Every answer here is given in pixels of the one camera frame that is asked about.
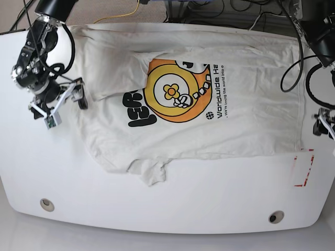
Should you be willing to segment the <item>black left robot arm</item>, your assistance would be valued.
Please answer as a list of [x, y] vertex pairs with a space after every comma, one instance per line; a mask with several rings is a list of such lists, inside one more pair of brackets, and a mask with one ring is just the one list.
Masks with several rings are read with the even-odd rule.
[[308, 96], [320, 106], [314, 115], [313, 134], [326, 134], [334, 139], [334, 117], [330, 115], [334, 105], [316, 98], [310, 88], [312, 75], [321, 68], [331, 68], [331, 80], [334, 82], [334, 1], [289, 1], [289, 13], [297, 21], [309, 48], [319, 60], [319, 64], [308, 71], [305, 80]]

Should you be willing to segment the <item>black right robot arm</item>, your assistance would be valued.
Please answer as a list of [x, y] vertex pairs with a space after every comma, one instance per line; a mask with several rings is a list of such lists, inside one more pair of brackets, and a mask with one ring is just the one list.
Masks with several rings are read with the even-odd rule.
[[[72, 98], [79, 108], [88, 108], [84, 94], [84, 82], [81, 78], [69, 79], [57, 83], [58, 77], [71, 69], [75, 59], [74, 38], [66, 26], [66, 21], [75, 5], [75, 1], [39, 1], [35, 12], [38, 18], [29, 22], [29, 31], [17, 63], [12, 69], [12, 79], [20, 88], [26, 88], [34, 94], [28, 109], [35, 119], [44, 118], [47, 122], [55, 120], [58, 108]], [[70, 39], [71, 57], [69, 64], [47, 64], [48, 53], [58, 42], [58, 26], [61, 25]]]

